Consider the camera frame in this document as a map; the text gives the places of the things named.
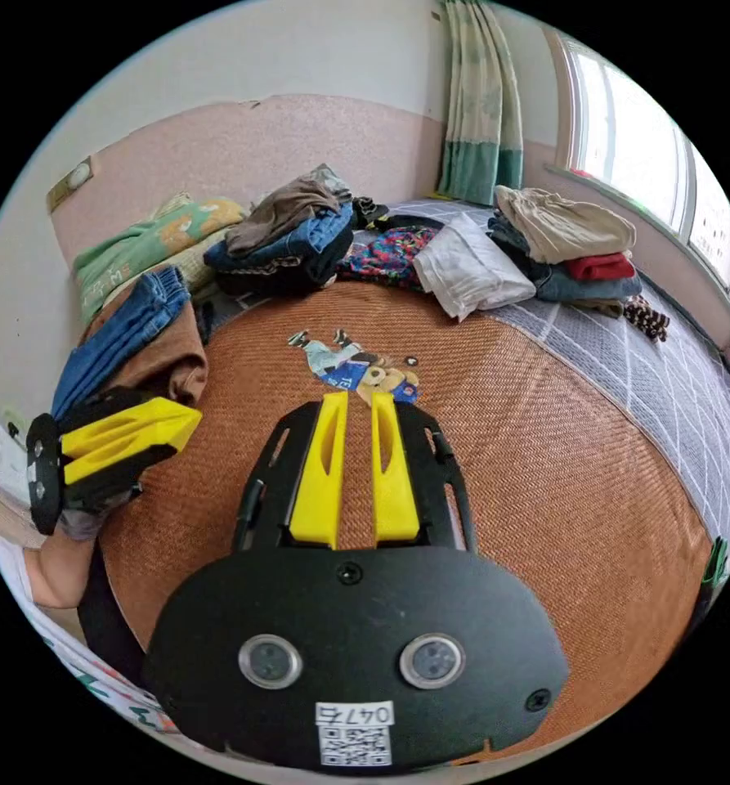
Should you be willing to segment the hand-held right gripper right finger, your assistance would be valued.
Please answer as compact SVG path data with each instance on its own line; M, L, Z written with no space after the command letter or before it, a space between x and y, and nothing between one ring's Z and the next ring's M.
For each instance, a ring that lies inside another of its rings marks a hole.
M396 404L388 392L371 398L373 522L377 545L413 542L419 535L419 514Z

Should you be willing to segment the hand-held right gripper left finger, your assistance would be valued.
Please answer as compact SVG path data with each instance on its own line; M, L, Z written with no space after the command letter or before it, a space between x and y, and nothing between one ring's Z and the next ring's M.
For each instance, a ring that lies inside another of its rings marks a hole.
M301 545L338 547L347 408L347 392L327 393L320 403L289 520Z

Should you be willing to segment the person's left hand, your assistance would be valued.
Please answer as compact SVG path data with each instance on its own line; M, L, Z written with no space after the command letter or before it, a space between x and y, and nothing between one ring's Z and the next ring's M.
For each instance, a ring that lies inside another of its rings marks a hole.
M139 493L138 490L127 490L105 500L99 509L95 508L92 512L64 509L60 513L57 529L74 542L94 541L113 512L127 505Z

